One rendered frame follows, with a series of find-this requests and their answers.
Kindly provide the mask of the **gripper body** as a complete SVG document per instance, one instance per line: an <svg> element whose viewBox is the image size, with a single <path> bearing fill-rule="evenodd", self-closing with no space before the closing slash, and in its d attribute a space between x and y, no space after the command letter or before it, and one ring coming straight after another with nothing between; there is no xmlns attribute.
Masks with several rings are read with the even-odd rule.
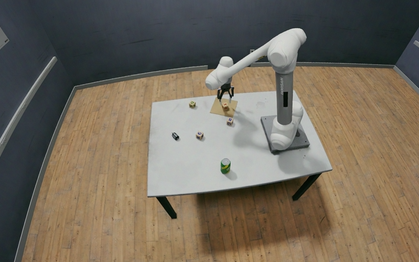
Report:
<svg viewBox="0 0 419 262"><path fill-rule="evenodd" d="M221 87L221 90L223 91L224 89L226 89L226 91L225 92L227 92L227 89L231 89L231 83L230 84L223 84Z"/></svg>

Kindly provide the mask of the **tan flat mat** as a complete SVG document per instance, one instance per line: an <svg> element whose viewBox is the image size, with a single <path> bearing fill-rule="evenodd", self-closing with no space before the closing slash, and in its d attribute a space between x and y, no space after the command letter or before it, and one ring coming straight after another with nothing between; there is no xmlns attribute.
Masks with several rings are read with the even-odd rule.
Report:
<svg viewBox="0 0 419 262"><path fill-rule="evenodd" d="M234 112L237 106L237 102L235 100L231 100L231 103L228 102L228 99L224 99L222 98L222 103L228 103L228 109L227 110L223 110L222 105L220 106L220 101L219 99L216 97L213 106L211 108L210 113L212 114L218 114L218 115L224 115L224 116L228 116L228 117L232 117L234 116Z"/></svg>

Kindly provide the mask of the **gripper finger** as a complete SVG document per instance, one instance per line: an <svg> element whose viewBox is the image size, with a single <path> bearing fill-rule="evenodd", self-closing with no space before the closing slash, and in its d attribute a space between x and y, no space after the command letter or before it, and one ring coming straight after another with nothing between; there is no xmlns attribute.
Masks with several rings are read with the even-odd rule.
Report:
<svg viewBox="0 0 419 262"><path fill-rule="evenodd" d="M228 94L229 94L229 103L231 103L231 98L232 98L232 96L234 96L234 86L232 85L231 86L231 93L230 93L230 91L227 89L227 91L228 91Z"/></svg>
<svg viewBox="0 0 419 262"><path fill-rule="evenodd" d="M217 98L219 99L219 101L220 101L220 106L222 105L222 96L223 96L223 93L226 91L226 89L224 89L223 91L221 91L221 94L220 94L220 90L221 90L221 88L217 88L217 90L218 90L218 93L217 93Z"/></svg>

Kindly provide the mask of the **green and yellow drink can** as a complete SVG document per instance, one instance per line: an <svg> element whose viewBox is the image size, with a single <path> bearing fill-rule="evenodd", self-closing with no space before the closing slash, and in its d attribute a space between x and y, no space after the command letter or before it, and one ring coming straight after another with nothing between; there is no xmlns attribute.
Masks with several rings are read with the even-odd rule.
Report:
<svg viewBox="0 0 419 262"><path fill-rule="evenodd" d="M229 159L227 159L227 158L223 159L221 161L220 171L223 174L228 174L228 172L230 171L230 169L231 169L231 161Z"/></svg>

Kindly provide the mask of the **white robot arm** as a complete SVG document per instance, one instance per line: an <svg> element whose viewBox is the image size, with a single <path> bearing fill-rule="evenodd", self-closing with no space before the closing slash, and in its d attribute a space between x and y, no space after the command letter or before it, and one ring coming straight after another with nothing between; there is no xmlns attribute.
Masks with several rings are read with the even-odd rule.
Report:
<svg viewBox="0 0 419 262"><path fill-rule="evenodd" d="M276 77L277 117L273 120L270 140L277 150L287 149L294 137L300 136L297 128L304 110L300 103L293 101L293 70L298 49L306 39L305 32L300 28L282 32L236 64L230 57L221 58L216 70L205 80L206 87L213 91L223 84L231 83L234 74L267 55Z"/></svg>

